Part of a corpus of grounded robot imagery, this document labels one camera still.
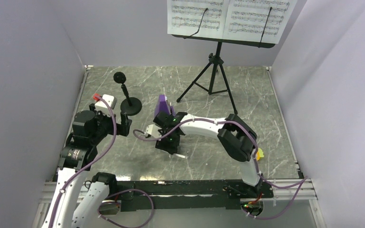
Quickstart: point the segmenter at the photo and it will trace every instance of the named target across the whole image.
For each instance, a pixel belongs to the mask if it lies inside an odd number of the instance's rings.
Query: gray marble surface
[[[135,116],[128,137],[118,136],[109,153],[93,165],[97,171],[114,173],[118,180],[215,180],[240,179],[238,164],[228,156],[220,142],[203,136],[181,137],[179,153],[184,159],[170,156],[154,147],[155,142],[143,142],[134,137],[133,129],[152,124],[159,94],[166,94],[175,110],[195,116],[220,118],[233,113],[227,93],[208,95],[195,86],[180,103],[175,100],[203,69],[201,66],[93,67],[87,78],[78,110],[88,109],[94,93],[115,96],[115,113],[119,114],[124,100],[120,84],[113,81],[117,71],[124,72],[131,97],[142,101],[142,111]],[[293,154],[280,116],[268,74],[264,67],[225,67],[239,116],[257,133],[257,142],[265,157],[259,161],[267,178],[298,178]],[[198,83],[208,87],[211,67]],[[220,72],[216,75],[214,91],[225,89]],[[106,137],[97,147],[99,153],[110,142]]]

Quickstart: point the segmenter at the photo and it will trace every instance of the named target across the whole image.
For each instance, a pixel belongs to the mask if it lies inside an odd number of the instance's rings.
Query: paper page
[[[167,0],[167,33],[222,39],[229,0]]]
[[[297,0],[231,0],[227,12],[223,39],[279,43]]]

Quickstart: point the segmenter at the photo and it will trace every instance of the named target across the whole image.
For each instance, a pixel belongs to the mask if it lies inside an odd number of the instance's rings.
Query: gray wall
[[[51,0],[82,62],[96,66],[201,66],[216,43],[167,34],[166,0]],[[229,66],[271,66],[306,0],[271,49],[224,44]]]
[[[365,227],[365,1],[308,0],[272,79],[328,227]]]
[[[0,228],[31,226],[83,72],[47,1],[0,0]]]

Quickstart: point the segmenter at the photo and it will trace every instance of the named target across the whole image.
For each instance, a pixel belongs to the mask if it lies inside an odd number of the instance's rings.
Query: tripod
[[[230,101],[231,101],[231,105],[233,106],[233,110],[234,110],[234,114],[238,114],[237,109],[236,109],[236,105],[234,104],[234,100],[233,100],[233,96],[231,95],[231,91],[230,91],[230,87],[229,87],[229,83],[227,82],[227,78],[226,78],[226,74],[224,73],[224,69],[223,69],[223,60],[220,58],[220,51],[221,51],[221,44],[222,42],[218,42],[218,47],[216,49],[216,54],[213,55],[213,53],[209,54],[209,63],[205,66],[205,68],[198,74],[198,76],[191,82],[191,84],[188,86],[188,88],[184,91],[184,93],[182,93],[182,95],[177,99],[177,102],[179,103],[181,101],[181,98],[191,89],[191,87],[193,85],[197,85],[200,88],[202,88],[203,90],[205,90],[206,92],[208,92],[209,95],[212,94],[218,94],[218,93],[224,93],[224,92],[228,92],[229,93],[229,97],[230,97]],[[196,81],[198,81],[198,79],[203,75],[203,73],[205,73],[205,71],[213,64],[213,70],[212,70],[212,76],[211,76],[211,82],[209,84],[209,89],[203,87],[202,85],[198,84]],[[221,69],[221,74],[223,75],[223,80],[224,83],[226,85],[226,89],[225,90],[220,90],[220,91],[213,91],[213,84],[215,83],[215,76],[216,76],[216,71],[218,69],[218,66]]]

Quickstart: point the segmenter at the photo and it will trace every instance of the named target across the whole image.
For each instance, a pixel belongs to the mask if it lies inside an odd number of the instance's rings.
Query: back wall
[[[216,42],[167,34],[165,0],[50,0],[85,65],[200,66]],[[271,49],[224,44],[227,66],[271,66],[306,0],[298,0],[280,43]]]

